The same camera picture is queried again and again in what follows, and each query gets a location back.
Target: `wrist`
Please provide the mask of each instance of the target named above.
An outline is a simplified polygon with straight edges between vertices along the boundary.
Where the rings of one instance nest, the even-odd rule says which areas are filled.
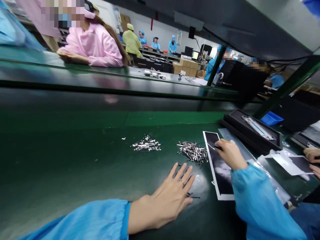
[[[151,196],[145,195],[131,203],[128,220],[128,235],[136,234],[151,229],[152,207],[150,207]]]

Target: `blue bin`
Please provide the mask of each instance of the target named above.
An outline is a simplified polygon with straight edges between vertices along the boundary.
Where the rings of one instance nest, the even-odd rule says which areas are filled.
[[[274,126],[279,122],[282,122],[284,119],[279,117],[277,114],[273,112],[268,112],[263,118],[261,118],[261,122],[268,126]]]

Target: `metal pole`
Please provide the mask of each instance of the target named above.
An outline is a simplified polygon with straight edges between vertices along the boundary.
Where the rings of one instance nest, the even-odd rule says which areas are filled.
[[[261,119],[269,111],[271,111],[280,100],[292,93],[299,86],[304,84],[313,73],[320,68],[320,56],[313,55],[309,57],[284,84],[273,94],[273,96],[264,102],[261,108],[253,115],[257,119]]]
[[[221,63],[221,60],[222,60],[222,57],[224,55],[224,53],[226,52],[227,50],[227,46],[223,45],[221,48],[220,48],[220,51],[218,52],[218,55],[217,55],[217,60],[216,62],[214,63],[214,66],[213,66],[213,69],[212,69],[212,72],[211,72],[211,75],[210,75],[210,78],[208,80],[208,83],[207,83],[207,86],[210,87],[212,82],[213,82],[213,79],[214,79],[214,76],[216,75],[218,69],[219,69],[219,65]]]

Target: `pink work uniform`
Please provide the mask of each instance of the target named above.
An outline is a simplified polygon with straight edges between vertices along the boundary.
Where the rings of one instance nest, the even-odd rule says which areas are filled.
[[[69,32],[66,39],[68,45],[59,50],[87,57],[91,66],[123,66],[116,41],[102,25],[90,23],[88,31],[81,27],[71,27]]]
[[[25,11],[40,34],[61,38],[59,29],[53,26],[53,21],[49,21],[49,15],[41,13],[41,0],[16,0],[16,3]]]

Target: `hand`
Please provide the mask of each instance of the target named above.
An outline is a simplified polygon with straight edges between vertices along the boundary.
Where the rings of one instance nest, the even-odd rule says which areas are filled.
[[[83,57],[81,55],[78,55],[78,54],[70,55],[70,54],[68,54],[68,58],[70,59],[71,63],[89,65],[88,58]]]
[[[316,175],[320,180],[320,168],[311,164],[309,165],[309,167],[313,171],[314,175]]]
[[[215,144],[222,147],[223,151],[219,149],[216,150],[232,170],[245,169],[248,167],[248,164],[244,160],[238,146],[234,142],[228,142],[225,139],[220,139]]]
[[[182,176],[187,166],[184,163],[173,178],[177,166],[178,163],[173,166],[168,177],[153,195],[145,195],[131,204],[128,221],[129,235],[164,226],[175,220],[179,213],[192,203],[192,198],[185,197],[195,178],[192,175],[189,179],[192,166]]]
[[[312,163],[320,163],[320,160],[315,160],[315,157],[320,156],[320,149],[319,148],[306,148],[304,151],[306,158],[309,162]]]

